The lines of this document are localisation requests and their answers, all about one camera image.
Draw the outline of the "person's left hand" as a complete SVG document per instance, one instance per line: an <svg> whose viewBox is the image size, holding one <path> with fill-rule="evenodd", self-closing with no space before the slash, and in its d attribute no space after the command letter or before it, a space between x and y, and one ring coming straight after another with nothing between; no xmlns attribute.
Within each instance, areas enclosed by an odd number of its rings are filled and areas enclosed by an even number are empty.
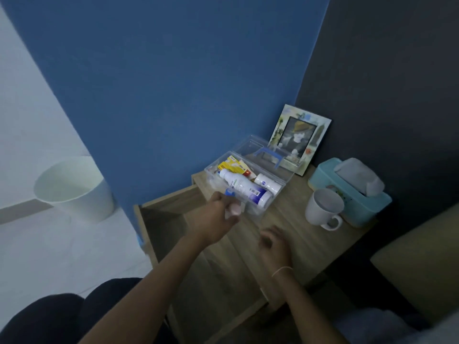
<svg viewBox="0 0 459 344"><path fill-rule="evenodd" d="M233 227L212 225L210 217L210 200L191 215L190 235L201 250L219 242Z"/></svg>

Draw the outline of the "person's right hand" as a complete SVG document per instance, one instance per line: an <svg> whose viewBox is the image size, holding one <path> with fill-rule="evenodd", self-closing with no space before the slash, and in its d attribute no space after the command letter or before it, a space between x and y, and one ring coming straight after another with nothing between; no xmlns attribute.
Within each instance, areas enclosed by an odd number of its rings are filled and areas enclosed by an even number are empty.
<svg viewBox="0 0 459 344"><path fill-rule="evenodd" d="M291 249L287 238L285 247L272 247L270 249L261 249L259 247L259 253L261 260L271 277L274 277L276 274L284 270L293 270Z"/></svg>

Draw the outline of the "small pale pink tube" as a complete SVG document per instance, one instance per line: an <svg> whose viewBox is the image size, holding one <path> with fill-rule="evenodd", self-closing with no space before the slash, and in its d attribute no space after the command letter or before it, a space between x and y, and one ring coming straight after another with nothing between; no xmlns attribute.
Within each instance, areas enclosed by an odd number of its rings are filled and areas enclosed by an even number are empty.
<svg viewBox="0 0 459 344"><path fill-rule="evenodd" d="M245 210L245 203L231 203L226 207L225 218L228 219L232 216L240 216Z"/></svg>

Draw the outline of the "person's right forearm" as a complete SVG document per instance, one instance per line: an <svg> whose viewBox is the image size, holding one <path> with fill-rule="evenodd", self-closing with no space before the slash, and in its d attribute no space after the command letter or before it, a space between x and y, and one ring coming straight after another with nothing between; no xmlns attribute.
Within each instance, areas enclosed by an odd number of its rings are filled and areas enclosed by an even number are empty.
<svg viewBox="0 0 459 344"><path fill-rule="evenodd" d="M292 270L274 280L285 297L303 344L349 344L297 281Z"/></svg>

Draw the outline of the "person's left forearm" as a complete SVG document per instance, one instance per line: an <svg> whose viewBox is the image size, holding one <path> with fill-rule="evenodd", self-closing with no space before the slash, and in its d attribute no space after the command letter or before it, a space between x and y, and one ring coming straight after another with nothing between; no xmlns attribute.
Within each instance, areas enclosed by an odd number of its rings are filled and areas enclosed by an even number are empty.
<svg viewBox="0 0 459 344"><path fill-rule="evenodd" d="M203 231L182 237L78 344L152 344L192 264L205 248L215 242Z"/></svg>

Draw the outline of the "large white blue-label bottle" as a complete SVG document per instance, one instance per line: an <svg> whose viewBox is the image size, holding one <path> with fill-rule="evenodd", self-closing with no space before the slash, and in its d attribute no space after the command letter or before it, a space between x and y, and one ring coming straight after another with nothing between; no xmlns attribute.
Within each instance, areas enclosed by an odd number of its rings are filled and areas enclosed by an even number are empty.
<svg viewBox="0 0 459 344"><path fill-rule="evenodd" d="M273 199L273 195L267 189L250 181L244 175L233 173L228 169L219 171L219 176L237 193L247 197L250 202L258 207L265 208Z"/></svg>

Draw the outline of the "yellow medicine box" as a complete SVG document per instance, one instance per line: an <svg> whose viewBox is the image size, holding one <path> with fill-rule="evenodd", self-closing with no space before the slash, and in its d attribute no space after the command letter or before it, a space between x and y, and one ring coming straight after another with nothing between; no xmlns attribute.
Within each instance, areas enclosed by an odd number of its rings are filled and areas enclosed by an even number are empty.
<svg viewBox="0 0 459 344"><path fill-rule="evenodd" d="M244 173L244 168L240 167L238 163L238 159L235 158L234 156L229 156L226 161L221 162L218 165L218 170L221 171L223 169L227 169L228 171L232 173L238 173L238 174L243 174Z"/></svg>

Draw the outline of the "white red medicine box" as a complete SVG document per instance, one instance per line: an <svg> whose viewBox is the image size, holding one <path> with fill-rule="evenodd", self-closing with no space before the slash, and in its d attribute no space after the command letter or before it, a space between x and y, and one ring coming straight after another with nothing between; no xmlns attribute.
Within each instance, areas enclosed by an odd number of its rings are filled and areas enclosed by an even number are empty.
<svg viewBox="0 0 459 344"><path fill-rule="evenodd" d="M252 171L252 169L243 161L239 160L238 161L240 167L244 168L244 173L243 175L248 178L250 181L254 181L255 178L257 177L256 174Z"/></svg>

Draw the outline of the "wooden nightstand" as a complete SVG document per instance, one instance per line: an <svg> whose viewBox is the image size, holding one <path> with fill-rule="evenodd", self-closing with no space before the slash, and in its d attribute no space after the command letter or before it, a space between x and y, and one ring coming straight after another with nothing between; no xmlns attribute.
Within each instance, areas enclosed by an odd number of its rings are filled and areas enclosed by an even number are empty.
<svg viewBox="0 0 459 344"><path fill-rule="evenodd" d="M310 166L304 177L295 175L289 182L286 198L274 207L272 213L264 216L259 224L243 214L239 223L225 236L229 238L255 277L262 296L265 298L265 304L243 323L252 320L264 322L284 305L283 296L277 289L272 277L267 274L257 253L261 228L277 225L284 230L293 253L295 276L302 285L309 286L323 280L324 270L351 248L374 225L371 223L365 228L355 229L344 222L338 230L326 231L319 226L309 224L305 218L305 208L313 193L313 190L308 186L308 179L313 172L314 167ZM200 185L204 185L204 172L192 175L192 185L197 185L206 200L210 200L213 192L209 192L206 186L204 186L204 190L200 188Z"/></svg>

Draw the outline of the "white ceramic mug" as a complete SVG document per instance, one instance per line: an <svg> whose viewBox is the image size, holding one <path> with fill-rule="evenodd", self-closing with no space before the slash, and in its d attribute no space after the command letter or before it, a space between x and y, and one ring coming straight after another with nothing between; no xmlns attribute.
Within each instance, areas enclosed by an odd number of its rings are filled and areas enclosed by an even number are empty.
<svg viewBox="0 0 459 344"><path fill-rule="evenodd" d="M314 226L320 226L327 231L336 231L342 224L340 214L345 208L341 196L328 189L313 191L305 210L307 222Z"/></svg>

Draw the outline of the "teal tissue box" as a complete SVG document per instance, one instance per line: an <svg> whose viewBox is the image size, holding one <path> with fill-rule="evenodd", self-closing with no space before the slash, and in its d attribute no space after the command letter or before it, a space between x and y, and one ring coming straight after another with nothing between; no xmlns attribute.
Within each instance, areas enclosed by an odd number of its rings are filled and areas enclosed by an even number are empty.
<svg viewBox="0 0 459 344"><path fill-rule="evenodd" d="M313 191L328 188L339 194L345 203L341 213L343 219L353 227L363 227L389 206L393 199L384 191L375 197L361 194L334 172L334 167L341 162L339 158L331 158L320 163L309 178L308 185Z"/></svg>

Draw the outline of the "white tissue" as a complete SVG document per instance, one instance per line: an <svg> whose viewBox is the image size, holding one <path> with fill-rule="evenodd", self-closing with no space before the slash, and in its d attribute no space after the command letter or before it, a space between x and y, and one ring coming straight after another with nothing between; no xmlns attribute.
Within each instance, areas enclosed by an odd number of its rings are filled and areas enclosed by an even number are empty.
<svg viewBox="0 0 459 344"><path fill-rule="evenodd" d="M334 172L366 197L378 196L385 189L377 174L357 158L348 158L337 164Z"/></svg>

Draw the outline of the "white waste bin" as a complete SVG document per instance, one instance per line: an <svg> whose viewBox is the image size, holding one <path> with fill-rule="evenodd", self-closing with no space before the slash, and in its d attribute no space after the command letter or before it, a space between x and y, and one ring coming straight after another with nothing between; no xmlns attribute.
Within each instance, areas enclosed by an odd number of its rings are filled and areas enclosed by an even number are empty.
<svg viewBox="0 0 459 344"><path fill-rule="evenodd" d="M99 223L116 208L112 191L91 156L58 162L35 181L33 193L72 218Z"/></svg>

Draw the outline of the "person's dark trousers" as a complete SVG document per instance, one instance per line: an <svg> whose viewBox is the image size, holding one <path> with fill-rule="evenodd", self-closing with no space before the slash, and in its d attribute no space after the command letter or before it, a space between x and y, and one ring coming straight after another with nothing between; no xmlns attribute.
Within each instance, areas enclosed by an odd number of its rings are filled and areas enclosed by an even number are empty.
<svg viewBox="0 0 459 344"><path fill-rule="evenodd" d="M0 331L0 344L77 344L141 278L114 278L87 297L45 296L18 312Z"/></svg>

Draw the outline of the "floral picture frame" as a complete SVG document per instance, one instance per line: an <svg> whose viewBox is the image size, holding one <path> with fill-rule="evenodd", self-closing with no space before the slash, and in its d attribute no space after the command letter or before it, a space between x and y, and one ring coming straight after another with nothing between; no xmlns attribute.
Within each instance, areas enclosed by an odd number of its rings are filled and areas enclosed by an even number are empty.
<svg viewBox="0 0 459 344"><path fill-rule="evenodd" d="M269 144L281 149L295 173L303 176L331 123L329 118L286 104Z"/></svg>

